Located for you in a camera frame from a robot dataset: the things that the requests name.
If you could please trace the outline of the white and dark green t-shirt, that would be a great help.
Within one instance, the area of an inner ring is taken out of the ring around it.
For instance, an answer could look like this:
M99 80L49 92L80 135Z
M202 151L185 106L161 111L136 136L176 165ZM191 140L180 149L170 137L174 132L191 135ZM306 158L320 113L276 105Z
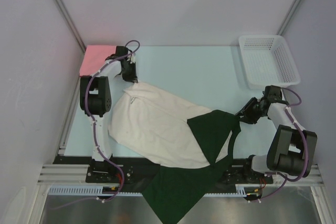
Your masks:
M178 223L215 186L240 131L237 116L144 82L125 89L108 127L118 144L159 165L142 195L162 223Z

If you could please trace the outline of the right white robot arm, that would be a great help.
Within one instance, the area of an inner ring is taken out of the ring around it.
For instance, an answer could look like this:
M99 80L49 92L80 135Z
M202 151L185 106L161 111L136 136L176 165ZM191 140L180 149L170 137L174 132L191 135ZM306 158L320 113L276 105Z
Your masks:
M266 86L260 99L251 98L236 113L242 123L253 125L266 117L276 128L267 155L249 156L248 166L242 169L243 179L249 183L254 183L261 174L278 174L286 181L297 182L311 171L317 134L306 130L292 112L292 107L302 103L301 97L291 91L298 102L289 104L282 98L282 90L278 86Z

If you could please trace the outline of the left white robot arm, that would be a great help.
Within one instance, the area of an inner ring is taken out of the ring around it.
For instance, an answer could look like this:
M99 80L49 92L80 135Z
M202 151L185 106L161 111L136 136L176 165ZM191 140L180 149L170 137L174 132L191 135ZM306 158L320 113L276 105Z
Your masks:
M79 70L80 108L92 128L94 162L103 163L112 157L108 124L113 105L110 81L138 81L134 53L127 46L90 45Z

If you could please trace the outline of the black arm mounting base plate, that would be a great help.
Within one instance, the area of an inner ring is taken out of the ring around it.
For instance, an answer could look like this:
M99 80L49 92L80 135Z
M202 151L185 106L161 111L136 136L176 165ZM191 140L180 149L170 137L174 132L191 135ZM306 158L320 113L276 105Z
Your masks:
M125 182L122 191L140 193L159 172L160 166L141 157L115 157L112 159L123 171ZM54 165L83 165L86 183L112 184L118 183L121 173L106 161L96 162L88 156L56 156ZM233 164L221 173L221 177L207 192L209 194L235 193L239 184L261 187L275 184L275 180L251 168L251 158L234 159Z

